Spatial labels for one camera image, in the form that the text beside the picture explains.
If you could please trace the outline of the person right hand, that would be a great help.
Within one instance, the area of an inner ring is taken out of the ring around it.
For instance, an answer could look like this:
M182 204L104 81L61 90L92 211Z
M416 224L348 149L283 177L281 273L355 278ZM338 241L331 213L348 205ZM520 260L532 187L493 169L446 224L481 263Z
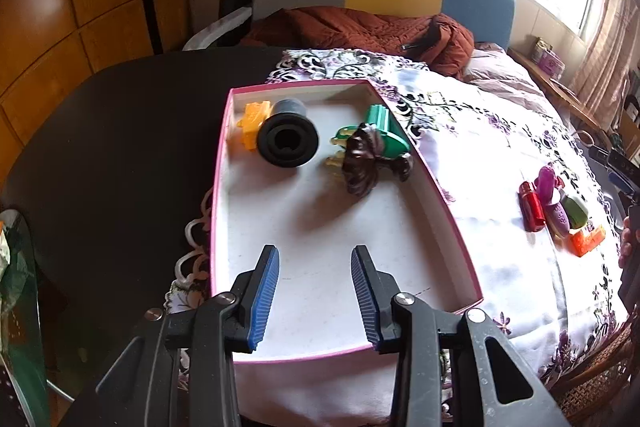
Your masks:
M627 262L634 255L634 247L639 243L639 231L631 226L629 217L623 221L623 231L620 234L620 254L618 255L618 266L624 269Z

